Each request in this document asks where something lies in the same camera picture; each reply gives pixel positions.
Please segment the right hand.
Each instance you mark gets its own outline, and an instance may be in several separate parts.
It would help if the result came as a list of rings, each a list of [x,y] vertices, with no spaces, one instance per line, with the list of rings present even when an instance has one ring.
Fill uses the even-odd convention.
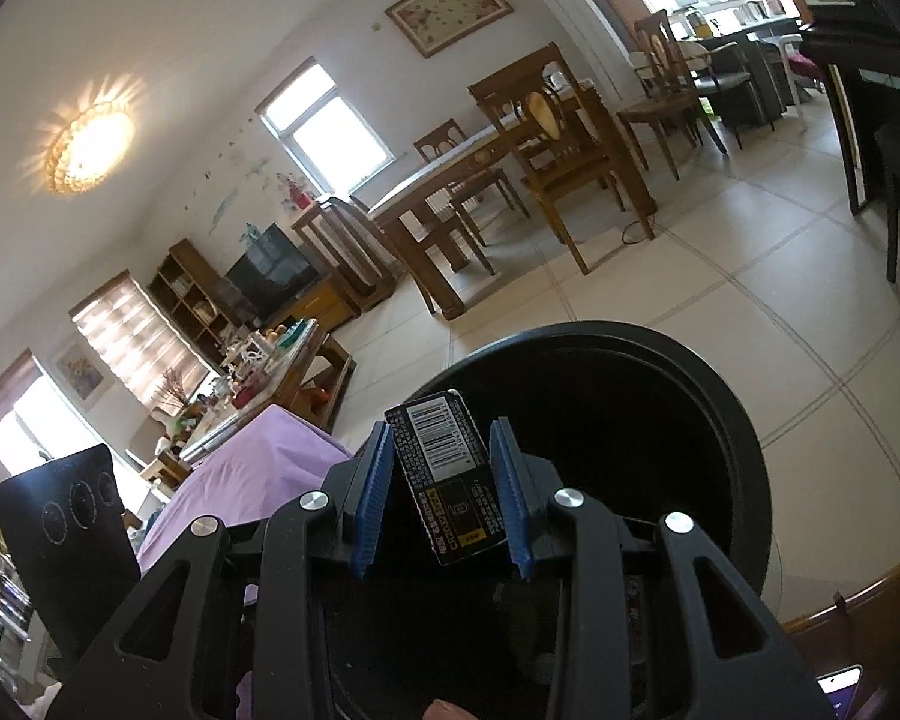
[[[432,700],[422,718],[424,720],[478,720],[468,710],[442,699]]]

